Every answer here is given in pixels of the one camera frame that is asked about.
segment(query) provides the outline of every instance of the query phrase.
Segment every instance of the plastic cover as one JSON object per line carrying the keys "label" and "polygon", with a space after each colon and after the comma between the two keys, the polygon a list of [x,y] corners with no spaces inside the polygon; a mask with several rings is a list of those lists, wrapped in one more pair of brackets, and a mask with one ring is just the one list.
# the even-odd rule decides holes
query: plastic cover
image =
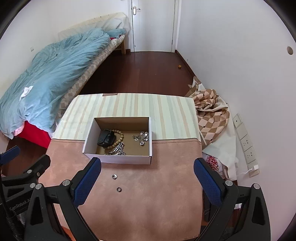
{"label": "plastic cover", "polygon": [[69,29],[63,30],[58,33],[59,41],[73,36],[75,34],[81,34],[92,28],[102,28],[103,31],[109,31],[117,28],[124,28],[126,34],[131,30],[129,18],[122,12],[112,13],[105,16],[99,16],[82,23],[76,24]]}

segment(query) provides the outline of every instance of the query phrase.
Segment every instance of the electrical outlet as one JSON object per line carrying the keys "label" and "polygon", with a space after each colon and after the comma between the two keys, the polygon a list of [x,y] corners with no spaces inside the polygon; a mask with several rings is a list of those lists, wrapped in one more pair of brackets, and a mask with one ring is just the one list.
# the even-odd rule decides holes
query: electrical outlet
{"label": "electrical outlet", "polygon": [[[254,168],[254,166],[258,165],[258,162],[257,160],[254,160],[252,161],[251,163],[248,164],[248,170],[250,170],[251,168]],[[259,169],[258,170],[255,170],[255,171],[250,171],[249,172],[249,176],[250,177],[253,177],[253,176],[256,176],[258,175],[260,172],[259,172]]]}
{"label": "electrical outlet", "polygon": [[244,123],[242,123],[238,128],[237,128],[237,136],[239,139],[243,139],[247,135],[247,129],[244,126]]}
{"label": "electrical outlet", "polygon": [[239,125],[242,123],[242,119],[240,118],[239,114],[237,113],[236,116],[233,118],[233,123],[235,128],[238,128]]}
{"label": "electrical outlet", "polygon": [[246,163],[249,164],[250,162],[256,160],[256,155],[253,147],[251,146],[244,152],[244,156],[246,158]]}
{"label": "electrical outlet", "polygon": [[249,135],[246,135],[243,139],[240,140],[240,142],[242,144],[242,149],[244,152],[252,146]]}

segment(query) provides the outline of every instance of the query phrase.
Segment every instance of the blue duvet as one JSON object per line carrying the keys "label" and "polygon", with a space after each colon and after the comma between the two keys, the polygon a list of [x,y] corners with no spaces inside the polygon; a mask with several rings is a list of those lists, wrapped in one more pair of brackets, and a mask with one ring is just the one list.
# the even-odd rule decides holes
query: blue duvet
{"label": "blue duvet", "polygon": [[[50,44],[36,54],[31,66],[0,100],[0,130],[12,139],[13,131],[28,121],[41,130],[54,132],[63,95],[109,42],[109,35],[95,28]],[[34,87],[20,100],[29,86]]]}

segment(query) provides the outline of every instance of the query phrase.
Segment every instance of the charger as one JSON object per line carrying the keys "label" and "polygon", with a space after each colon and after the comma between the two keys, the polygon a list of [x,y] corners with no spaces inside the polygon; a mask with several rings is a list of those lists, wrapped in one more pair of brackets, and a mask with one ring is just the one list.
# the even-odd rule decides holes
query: charger
{"label": "charger", "polygon": [[241,173],[241,174],[247,174],[247,173],[249,173],[249,172],[252,172],[252,171],[256,171],[256,170],[258,170],[259,169],[259,165],[257,164],[257,165],[254,165],[251,169],[249,169],[247,172],[243,172],[243,173]]}

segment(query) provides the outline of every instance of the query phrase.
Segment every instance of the striped tablecloth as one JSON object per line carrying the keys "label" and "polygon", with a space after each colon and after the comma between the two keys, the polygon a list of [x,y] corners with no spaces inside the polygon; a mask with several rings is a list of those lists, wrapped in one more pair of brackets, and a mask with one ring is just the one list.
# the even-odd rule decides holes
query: striped tablecloth
{"label": "striped tablecloth", "polygon": [[151,117],[153,140],[196,138],[200,141],[193,99],[132,93],[77,96],[62,117],[53,139],[85,140],[95,117],[135,116]]}

